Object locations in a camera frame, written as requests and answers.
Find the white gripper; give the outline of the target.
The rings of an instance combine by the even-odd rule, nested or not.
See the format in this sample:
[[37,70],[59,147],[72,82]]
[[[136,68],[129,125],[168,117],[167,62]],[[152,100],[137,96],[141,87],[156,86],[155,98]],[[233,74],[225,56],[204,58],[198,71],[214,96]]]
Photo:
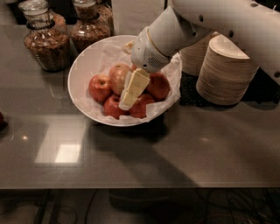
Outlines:
[[129,110],[150,83],[150,74],[160,71],[171,62],[171,57],[163,55],[152,41],[150,30],[145,27],[140,34],[122,47],[131,57],[131,62],[141,68],[128,72],[121,93],[119,108]]

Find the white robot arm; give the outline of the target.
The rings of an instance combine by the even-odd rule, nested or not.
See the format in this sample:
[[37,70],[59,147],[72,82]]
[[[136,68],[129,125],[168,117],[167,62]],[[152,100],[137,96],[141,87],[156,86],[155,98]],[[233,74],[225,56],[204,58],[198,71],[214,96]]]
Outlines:
[[247,98],[262,102],[279,93],[280,12],[254,0],[173,0],[138,34],[131,61],[157,72],[179,50],[213,32],[228,38],[267,75],[253,80]]

